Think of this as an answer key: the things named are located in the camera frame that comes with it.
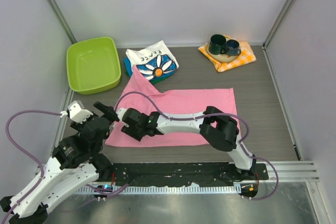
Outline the orange checkered cloth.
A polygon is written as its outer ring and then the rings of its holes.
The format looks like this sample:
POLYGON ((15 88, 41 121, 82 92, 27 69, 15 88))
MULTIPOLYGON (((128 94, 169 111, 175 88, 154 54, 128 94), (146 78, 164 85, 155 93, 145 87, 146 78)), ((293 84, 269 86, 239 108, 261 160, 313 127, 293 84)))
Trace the orange checkered cloth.
MULTIPOLYGON (((229 36, 223 35, 226 37, 226 41, 232 39, 229 36)), ((252 48, 250 47, 249 43, 246 41, 239 41, 240 43, 240 49, 241 54, 232 62, 229 63, 221 63, 217 60, 213 59, 207 52, 206 52, 206 44, 199 47, 198 50, 214 65, 215 70, 217 72, 224 72, 230 69, 234 69, 243 65, 246 65, 248 63, 252 63, 256 61, 256 56, 253 53, 252 48)))

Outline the white daisy print t shirt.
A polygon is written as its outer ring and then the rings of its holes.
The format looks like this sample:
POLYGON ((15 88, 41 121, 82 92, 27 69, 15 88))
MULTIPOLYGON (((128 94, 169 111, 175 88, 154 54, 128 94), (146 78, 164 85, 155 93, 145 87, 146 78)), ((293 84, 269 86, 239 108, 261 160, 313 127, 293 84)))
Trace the white daisy print t shirt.
POLYGON ((175 72, 179 68, 177 59, 162 40, 141 50, 127 49, 125 54, 131 62, 132 72, 135 66, 147 80, 175 72))

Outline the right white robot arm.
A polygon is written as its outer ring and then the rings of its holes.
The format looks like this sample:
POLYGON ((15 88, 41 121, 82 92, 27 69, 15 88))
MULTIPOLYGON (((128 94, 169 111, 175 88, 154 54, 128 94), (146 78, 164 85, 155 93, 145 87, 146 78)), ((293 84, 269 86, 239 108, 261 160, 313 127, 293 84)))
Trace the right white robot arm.
POLYGON ((229 154, 239 177, 250 179, 256 174, 254 155, 246 150, 238 137, 238 117, 233 114, 208 106, 204 112, 189 115, 163 114, 160 111, 147 115, 133 108, 120 108, 117 115, 123 123, 121 131, 137 141, 145 136, 171 133, 198 134, 213 148, 229 154))

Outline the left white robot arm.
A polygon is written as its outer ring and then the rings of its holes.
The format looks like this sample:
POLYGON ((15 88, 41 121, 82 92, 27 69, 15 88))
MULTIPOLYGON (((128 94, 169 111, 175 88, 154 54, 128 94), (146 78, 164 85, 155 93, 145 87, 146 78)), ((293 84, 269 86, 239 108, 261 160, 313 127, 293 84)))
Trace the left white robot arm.
POLYGON ((2 223, 43 223, 48 214, 77 189, 98 180, 105 182, 111 177, 113 165, 101 153, 102 142, 110 134, 110 125, 119 118, 111 106, 101 102, 95 102, 93 106, 103 114, 99 116, 85 109, 80 101, 72 102, 65 111, 54 113, 61 118, 70 118, 71 127, 77 133, 63 138, 46 164, 17 144, 9 132, 12 120, 27 111, 8 119, 5 126, 8 139, 33 159, 40 171, 19 193, 1 199, 1 208, 5 212, 2 223))

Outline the blue folded t shirt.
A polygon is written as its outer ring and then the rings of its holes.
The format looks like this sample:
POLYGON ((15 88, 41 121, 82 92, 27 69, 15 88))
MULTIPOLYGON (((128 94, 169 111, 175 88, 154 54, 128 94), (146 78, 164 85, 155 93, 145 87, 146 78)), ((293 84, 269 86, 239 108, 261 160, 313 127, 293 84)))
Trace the blue folded t shirt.
POLYGON ((129 60, 128 58, 124 58, 124 59, 123 59, 123 63, 124 63, 124 65, 125 65, 125 71, 127 71, 128 73, 131 73, 131 72, 132 72, 132 67, 131 67, 131 62, 130 62, 130 60, 129 60))

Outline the pink t shirt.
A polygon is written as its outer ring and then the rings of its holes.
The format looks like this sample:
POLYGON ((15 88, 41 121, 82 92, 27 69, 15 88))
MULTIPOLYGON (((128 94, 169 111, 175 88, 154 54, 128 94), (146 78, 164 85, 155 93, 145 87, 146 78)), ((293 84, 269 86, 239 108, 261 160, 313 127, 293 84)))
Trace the pink t shirt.
MULTIPOLYGON (((169 90, 160 93, 136 70, 122 94, 124 95, 131 91, 138 91, 150 97, 165 114, 192 114, 205 111, 207 106, 214 106, 224 113, 237 113, 234 90, 232 88, 169 90)), ((145 136, 141 141, 137 141, 121 132, 122 127, 122 122, 114 124, 105 145, 113 147, 166 147, 197 146, 208 143, 202 136, 193 133, 145 136)))

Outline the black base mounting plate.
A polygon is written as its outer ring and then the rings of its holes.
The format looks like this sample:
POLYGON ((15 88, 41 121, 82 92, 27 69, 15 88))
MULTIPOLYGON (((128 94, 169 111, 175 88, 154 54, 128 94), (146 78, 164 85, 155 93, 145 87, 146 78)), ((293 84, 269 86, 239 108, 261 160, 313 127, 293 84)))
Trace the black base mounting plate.
POLYGON ((265 164, 256 164, 250 174, 239 172, 229 162, 114 163, 107 177, 100 181, 134 187, 188 187, 192 183, 201 187, 214 187, 256 179, 269 179, 265 164))

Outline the dark green mug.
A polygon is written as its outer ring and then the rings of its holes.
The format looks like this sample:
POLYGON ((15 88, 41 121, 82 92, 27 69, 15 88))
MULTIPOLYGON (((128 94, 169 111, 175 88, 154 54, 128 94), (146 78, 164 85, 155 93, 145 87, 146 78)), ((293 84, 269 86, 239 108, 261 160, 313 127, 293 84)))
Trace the dark green mug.
POLYGON ((212 35, 208 45, 208 51, 213 55, 225 54, 227 52, 226 37, 220 34, 212 35))

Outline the lime green plastic tub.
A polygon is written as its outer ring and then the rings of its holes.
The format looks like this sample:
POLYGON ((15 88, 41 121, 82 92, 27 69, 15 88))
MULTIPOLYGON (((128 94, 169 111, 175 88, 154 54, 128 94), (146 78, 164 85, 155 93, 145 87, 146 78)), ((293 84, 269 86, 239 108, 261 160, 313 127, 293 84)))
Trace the lime green plastic tub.
POLYGON ((112 38, 98 37, 77 42, 67 49, 67 77, 72 91, 95 94, 115 88, 121 66, 112 38))

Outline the dark blue mug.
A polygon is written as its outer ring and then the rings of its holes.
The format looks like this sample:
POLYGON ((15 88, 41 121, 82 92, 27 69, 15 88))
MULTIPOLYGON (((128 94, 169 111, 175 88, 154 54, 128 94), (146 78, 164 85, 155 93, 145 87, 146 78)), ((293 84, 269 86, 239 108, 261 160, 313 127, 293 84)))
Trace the dark blue mug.
POLYGON ((226 55, 239 56, 241 54, 240 43, 237 40, 230 39, 226 42, 226 55))

